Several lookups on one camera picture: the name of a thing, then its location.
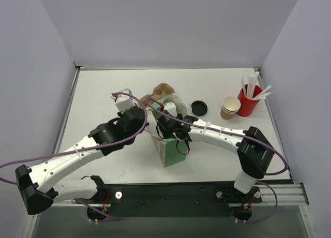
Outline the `green paper takeout bag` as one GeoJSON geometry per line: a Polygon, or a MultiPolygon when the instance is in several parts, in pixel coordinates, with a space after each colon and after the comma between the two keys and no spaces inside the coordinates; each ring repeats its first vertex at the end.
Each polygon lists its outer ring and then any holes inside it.
{"type": "MultiPolygon", "coordinates": [[[[187,106],[182,102],[182,100],[175,94],[171,94],[167,97],[161,98],[159,100],[154,100],[151,98],[147,98],[147,104],[151,104],[154,108],[160,109],[159,103],[168,103],[173,102],[177,108],[177,115],[181,114],[183,116],[189,114],[187,106]]],[[[160,115],[154,110],[152,110],[147,105],[147,122],[149,125],[145,128],[145,130],[150,134],[153,144],[157,150],[157,153],[161,159],[163,166],[169,167],[176,163],[182,162],[186,159],[186,155],[188,154],[188,147],[184,141],[178,141],[175,138],[170,139],[162,139],[157,135],[156,127],[157,127],[157,118],[160,115]]]]}

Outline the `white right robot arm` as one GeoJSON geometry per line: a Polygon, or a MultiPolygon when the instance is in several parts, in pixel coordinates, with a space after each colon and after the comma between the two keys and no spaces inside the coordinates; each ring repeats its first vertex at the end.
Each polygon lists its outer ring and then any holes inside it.
{"type": "Polygon", "coordinates": [[[228,129],[194,116],[186,115],[183,119],[166,113],[156,119],[157,134],[162,138],[175,138],[186,145],[203,142],[232,152],[239,158],[241,171],[234,188],[247,194],[254,184],[266,175],[273,159],[272,146],[256,127],[228,129]]]}

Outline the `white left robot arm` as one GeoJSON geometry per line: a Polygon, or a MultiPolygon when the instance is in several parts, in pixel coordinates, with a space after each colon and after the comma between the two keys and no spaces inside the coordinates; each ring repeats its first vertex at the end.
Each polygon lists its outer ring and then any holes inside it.
{"type": "Polygon", "coordinates": [[[117,115],[98,125],[62,156],[54,156],[32,167],[21,165],[16,168],[18,189],[29,215],[39,214],[56,202],[80,199],[101,203],[110,197],[99,176],[76,181],[65,181],[64,178],[91,161],[131,145],[147,124],[146,110],[137,106],[117,115]]]}

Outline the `brown pulp cup carrier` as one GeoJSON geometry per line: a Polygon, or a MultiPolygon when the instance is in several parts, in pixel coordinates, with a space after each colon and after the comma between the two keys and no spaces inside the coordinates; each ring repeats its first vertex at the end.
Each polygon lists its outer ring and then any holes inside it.
{"type": "Polygon", "coordinates": [[[161,98],[167,97],[174,93],[175,93],[175,90],[173,87],[171,87],[167,83],[160,83],[153,89],[151,94],[147,94],[147,95],[143,96],[140,99],[140,101],[142,102],[143,106],[145,108],[147,108],[147,98],[159,100],[161,98]]]}

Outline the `stack of paper cups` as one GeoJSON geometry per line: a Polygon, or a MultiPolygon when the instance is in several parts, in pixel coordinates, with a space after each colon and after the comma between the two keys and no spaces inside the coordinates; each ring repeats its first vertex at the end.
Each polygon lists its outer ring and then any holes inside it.
{"type": "Polygon", "coordinates": [[[222,102],[220,116],[225,120],[230,120],[240,109],[241,102],[238,98],[228,96],[222,102]]]}

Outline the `red straw holder cup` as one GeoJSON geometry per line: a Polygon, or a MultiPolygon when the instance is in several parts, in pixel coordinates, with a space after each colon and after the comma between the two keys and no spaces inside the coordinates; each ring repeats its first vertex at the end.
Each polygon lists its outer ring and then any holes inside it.
{"type": "Polygon", "coordinates": [[[254,109],[256,108],[256,106],[258,105],[259,103],[259,99],[258,100],[252,100],[250,98],[247,98],[245,95],[244,95],[244,91],[243,89],[241,89],[241,91],[239,92],[239,95],[238,95],[238,100],[240,101],[240,109],[238,110],[237,112],[237,115],[241,116],[241,117],[248,117],[250,116],[254,109]]]}

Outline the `white wrapped straws bundle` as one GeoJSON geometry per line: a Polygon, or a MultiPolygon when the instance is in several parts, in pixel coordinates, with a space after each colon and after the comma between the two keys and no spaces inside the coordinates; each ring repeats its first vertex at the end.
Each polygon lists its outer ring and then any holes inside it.
{"type": "Polygon", "coordinates": [[[255,87],[257,86],[258,77],[260,73],[255,71],[254,73],[247,74],[247,87],[245,87],[245,79],[242,77],[241,84],[244,96],[250,100],[265,100],[267,96],[271,95],[270,89],[272,88],[271,85],[268,85],[264,90],[254,96],[255,87]]]}

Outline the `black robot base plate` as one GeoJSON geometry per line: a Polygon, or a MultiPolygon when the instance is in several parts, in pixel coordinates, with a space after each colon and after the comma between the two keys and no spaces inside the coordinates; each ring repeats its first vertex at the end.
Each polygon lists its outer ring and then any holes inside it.
{"type": "Polygon", "coordinates": [[[107,209],[115,218],[227,217],[232,207],[261,203],[257,186],[243,194],[233,181],[164,184],[105,184],[84,203],[107,209]]]}

